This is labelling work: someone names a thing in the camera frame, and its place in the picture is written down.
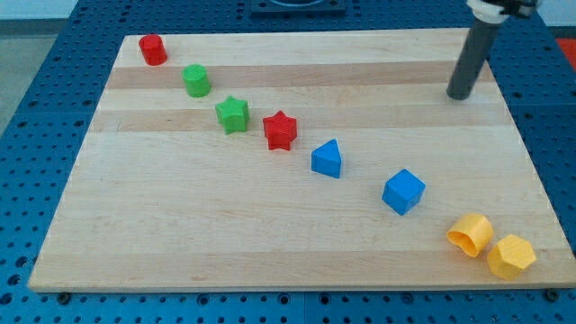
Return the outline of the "white rod mount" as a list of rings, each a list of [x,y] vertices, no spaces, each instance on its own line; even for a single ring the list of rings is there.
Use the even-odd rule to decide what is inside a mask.
[[[484,23],[503,23],[510,16],[529,18],[538,9],[538,0],[467,0],[466,4]]]

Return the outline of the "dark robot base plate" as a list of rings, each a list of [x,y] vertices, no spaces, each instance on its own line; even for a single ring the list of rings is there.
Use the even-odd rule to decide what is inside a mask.
[[[249,0],[251,16],[271,14],[343,14],[346,0]]]

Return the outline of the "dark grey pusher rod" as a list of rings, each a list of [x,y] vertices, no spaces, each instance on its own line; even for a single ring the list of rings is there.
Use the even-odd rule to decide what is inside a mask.
[[[470,96],[499,29],[499,23],[474,20],[446,89],[450,98],[465,100]]]

